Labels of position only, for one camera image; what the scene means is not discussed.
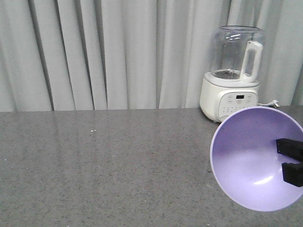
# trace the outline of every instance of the granite countertop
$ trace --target granite countertop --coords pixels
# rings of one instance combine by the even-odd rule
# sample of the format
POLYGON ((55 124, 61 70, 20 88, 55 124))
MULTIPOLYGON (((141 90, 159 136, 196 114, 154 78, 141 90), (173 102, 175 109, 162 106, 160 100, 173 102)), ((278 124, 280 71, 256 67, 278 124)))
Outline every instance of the granite countertop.
POLYGON ((217 127, 200 109, 0 113, 0 226, 303 226, 302 198, 257 212, 223 193, 217 127))

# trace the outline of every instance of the white curtain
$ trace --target white curtain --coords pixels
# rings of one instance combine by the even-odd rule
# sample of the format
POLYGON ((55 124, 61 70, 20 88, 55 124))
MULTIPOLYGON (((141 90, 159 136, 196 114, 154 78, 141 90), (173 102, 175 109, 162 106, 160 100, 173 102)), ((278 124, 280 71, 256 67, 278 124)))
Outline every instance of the white curtain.
POLYGON ((199 106, 211 33, 267 35, 260 100, 303 105, 301 0, 2 0, 0 111, 199 106))

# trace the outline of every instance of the white cable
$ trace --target white cable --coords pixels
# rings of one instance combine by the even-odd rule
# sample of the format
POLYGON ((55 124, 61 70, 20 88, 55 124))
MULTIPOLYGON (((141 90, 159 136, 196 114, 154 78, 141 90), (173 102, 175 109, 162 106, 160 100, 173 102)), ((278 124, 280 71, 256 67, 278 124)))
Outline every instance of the white cable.
POLYGON ((280 108, 278 100, 273 100, 272 102, 267 103, 267 104, 258 103, 258 105, 260 105, 260 106, 273 106, 274 108, 280 108))

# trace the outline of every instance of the white handle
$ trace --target white handle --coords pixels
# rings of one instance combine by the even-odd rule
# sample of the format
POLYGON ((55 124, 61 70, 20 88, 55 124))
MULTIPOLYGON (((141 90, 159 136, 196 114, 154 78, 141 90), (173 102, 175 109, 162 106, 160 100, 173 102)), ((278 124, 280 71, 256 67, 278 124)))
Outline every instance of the white handle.
POLYGON ((243 64, 242 64, 242 68, 241 68, 240 80, 245 81, 245 82, 253 82, 257 78, 260 61, 261 61, 262 50, 263 50, 263 45, 261 43, 259 43, 257 41, 248 41, 247 42, 244 59, 243 59, 243 64), (252 68, 251 76, 248 76, 245 72, 246 72, 248 56, 249 56, 250 51, 255 52, 255 59, 254 59, 254 65, 252 68))

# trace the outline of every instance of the lavender bowl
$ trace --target lavender bowl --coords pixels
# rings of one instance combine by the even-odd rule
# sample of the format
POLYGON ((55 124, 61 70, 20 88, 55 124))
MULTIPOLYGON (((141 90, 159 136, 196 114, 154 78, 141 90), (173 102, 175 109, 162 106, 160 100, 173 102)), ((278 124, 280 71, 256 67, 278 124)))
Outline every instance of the lavender bowl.
POLYGON ((276 139, 303 141, 302 127, 289 115, 269 107, 250 107, 226 118, 210 149, 214 176, 236 203, 256 211, 283 209, 303 194, 283 181, 283 162, 299 163, 276 151, 276 139))

